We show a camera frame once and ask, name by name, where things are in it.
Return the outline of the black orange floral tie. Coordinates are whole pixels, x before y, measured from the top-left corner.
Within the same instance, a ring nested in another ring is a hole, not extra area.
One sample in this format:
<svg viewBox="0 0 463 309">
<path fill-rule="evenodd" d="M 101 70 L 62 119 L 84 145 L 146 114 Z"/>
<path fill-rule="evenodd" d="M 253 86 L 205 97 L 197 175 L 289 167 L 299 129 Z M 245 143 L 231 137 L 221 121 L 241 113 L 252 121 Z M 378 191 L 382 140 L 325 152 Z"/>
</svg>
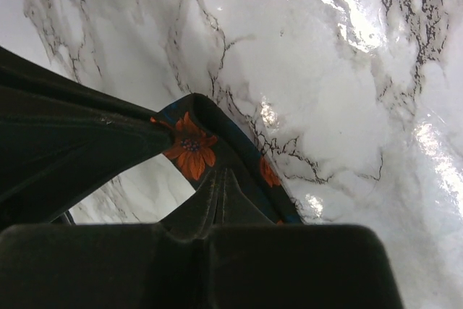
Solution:
<svg viewBox="0 0 463 309">
<path fill-rule="evenodd" d="M 231 169 L 244 195 L 273 223 L 301 224 L 295 204 L 263 152 L 207 96 L 189 94 L 150 118 L 168 129 L 163 152 L 195 188 L 210 172 Z"/>
</svg>

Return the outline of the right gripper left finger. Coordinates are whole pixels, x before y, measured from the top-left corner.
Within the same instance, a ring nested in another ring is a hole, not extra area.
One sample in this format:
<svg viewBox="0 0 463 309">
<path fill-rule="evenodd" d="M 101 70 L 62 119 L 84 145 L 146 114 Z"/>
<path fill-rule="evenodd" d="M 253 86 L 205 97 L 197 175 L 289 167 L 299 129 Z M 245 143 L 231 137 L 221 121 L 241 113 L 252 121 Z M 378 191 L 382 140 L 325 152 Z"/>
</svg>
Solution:
<svg viewBox="0 0 463 309">
<path fill-rule="evenodd" d="M 1 234 L 3 308 L 194 308 L 224 191 L 208 178 L 156 224 L 35 224 Z"/>
</svg>

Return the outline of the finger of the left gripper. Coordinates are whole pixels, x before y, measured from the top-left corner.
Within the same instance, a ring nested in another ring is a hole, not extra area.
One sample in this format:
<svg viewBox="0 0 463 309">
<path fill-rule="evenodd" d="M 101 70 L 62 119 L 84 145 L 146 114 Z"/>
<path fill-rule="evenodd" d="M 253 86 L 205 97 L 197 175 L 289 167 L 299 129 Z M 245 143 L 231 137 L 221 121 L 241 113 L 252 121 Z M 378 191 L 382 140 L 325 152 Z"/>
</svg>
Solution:
<svg viewBox="0 0 463 309">
<path fill-rule="evenodd" d="M 152 114 L 2 50 L 1 215 L 56 217 L 166 150 Z"/>
</svg>

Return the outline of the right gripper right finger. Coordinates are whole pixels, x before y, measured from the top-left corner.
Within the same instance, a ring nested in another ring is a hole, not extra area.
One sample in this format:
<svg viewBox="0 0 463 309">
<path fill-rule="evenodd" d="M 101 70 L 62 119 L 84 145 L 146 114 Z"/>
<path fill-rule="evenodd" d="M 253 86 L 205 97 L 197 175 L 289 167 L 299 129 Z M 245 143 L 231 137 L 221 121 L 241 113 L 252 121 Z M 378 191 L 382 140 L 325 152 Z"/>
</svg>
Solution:
<svg viewBox="0 0 463 309">
<path fill-rule="evenodd" d="M 351 224 L 303 224 L 273 179 L 211 172 L 204 308 L 401 308 L 377 235 Z"/>
</svg>

